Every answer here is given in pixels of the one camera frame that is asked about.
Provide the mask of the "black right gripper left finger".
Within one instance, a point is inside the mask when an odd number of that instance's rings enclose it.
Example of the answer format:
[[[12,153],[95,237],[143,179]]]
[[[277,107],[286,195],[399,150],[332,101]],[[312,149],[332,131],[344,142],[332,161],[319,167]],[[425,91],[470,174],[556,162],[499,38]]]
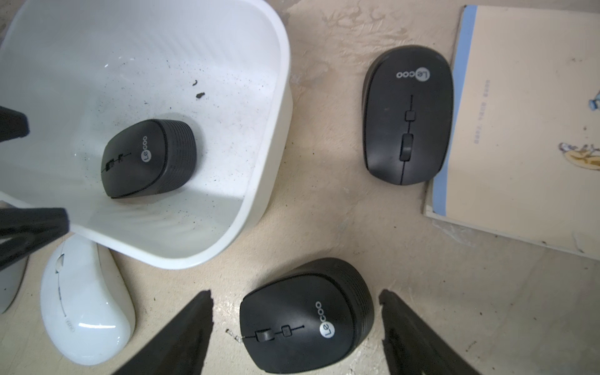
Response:
[[[199,292],[117,374],[200,374],[213,331],[211,291]]]

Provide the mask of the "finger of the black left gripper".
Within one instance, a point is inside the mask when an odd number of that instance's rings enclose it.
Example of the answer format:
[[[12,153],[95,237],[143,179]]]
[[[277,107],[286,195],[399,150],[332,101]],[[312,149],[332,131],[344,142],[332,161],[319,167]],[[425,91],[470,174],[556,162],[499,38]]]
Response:
[[[1,210],[1,270],[70,231],[64,208]]]
[[[0,142],[24,138],[29,133],[28,118],[24,113],[0,107]]]

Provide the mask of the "grey white mouse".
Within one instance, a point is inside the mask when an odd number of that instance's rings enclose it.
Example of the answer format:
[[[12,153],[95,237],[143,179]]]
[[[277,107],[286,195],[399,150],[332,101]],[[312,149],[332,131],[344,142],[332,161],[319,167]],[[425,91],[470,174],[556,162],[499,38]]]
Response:
[[[15,262],[10,267],[2,270],[0,273],[0,313],[4,314],[13,303],[20,285],[23,281],[23,275],[28,265],[28,257]]]

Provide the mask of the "white plastic storage box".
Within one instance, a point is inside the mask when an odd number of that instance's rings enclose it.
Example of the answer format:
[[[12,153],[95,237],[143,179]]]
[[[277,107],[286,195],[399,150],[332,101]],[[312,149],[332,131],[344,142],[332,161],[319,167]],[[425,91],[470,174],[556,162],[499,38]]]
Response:
[[[1,45],[1,199],[59,207],[71,230],[154,267],[220,254],[264,214],[292,119],[286,29],[264,1],[27,1]],[[112,199],[109,140],[149,119],[194,132],[198,164],[161,195]]]

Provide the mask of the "black ribbed Lecoo mouse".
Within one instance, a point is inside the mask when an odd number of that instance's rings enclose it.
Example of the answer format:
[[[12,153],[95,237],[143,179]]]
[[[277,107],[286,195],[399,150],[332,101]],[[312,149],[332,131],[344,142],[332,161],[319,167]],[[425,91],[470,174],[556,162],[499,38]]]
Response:
[[[245,348],[267,373],[302,373],[349,356],[370,334],[373,299],[356,268],[338,258],[305,263],[243,298]]]

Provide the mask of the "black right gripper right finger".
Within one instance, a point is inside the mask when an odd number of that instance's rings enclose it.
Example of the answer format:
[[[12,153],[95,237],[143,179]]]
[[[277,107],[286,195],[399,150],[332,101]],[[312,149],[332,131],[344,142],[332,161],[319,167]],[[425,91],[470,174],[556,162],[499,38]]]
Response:
[[[383,290],[379,303],[391,374],[479,374],[394,292]]]

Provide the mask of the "white slim mouse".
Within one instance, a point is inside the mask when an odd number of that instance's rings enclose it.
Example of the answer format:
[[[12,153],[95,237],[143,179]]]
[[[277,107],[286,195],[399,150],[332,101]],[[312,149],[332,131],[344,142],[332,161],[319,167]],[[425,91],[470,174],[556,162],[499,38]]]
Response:
[[[111,251],[79,234],[50,256],[40,301],[48,336],[73,363],[104,363],[134,334],[134,304]]]

